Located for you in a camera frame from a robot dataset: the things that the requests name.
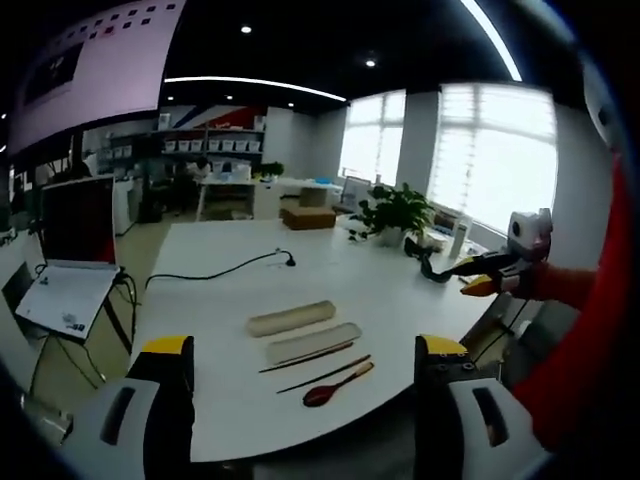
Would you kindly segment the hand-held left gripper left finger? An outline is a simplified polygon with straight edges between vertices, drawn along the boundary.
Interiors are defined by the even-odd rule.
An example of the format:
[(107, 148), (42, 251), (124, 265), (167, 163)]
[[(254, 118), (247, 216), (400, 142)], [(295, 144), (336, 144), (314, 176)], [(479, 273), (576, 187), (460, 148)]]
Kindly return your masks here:
[(194, 337), (145, 344), (127, 375), (74, 414), (80, 479), (185, 479), (194, 425)]

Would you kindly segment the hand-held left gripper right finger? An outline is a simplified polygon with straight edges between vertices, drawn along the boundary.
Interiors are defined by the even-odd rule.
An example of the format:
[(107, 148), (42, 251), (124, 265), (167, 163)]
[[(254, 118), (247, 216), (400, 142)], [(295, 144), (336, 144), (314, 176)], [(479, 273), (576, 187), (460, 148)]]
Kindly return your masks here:
[(463, 345), (417, 336), (414, 387), (416, 479), (532, 479), (550, 459), (529, 412)]

